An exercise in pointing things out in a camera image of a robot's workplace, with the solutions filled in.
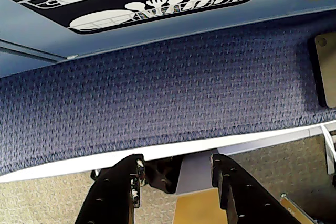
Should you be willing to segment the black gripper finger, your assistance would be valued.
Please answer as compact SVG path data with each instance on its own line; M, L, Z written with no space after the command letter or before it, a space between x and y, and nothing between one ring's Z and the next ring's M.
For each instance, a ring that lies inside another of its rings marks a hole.
M212 186L228 223L316 223L286 194L276 199L230 157L213 154L211 160Z
M75 223L134 223L145 184L144 156L132 154L103 169L89 189Z

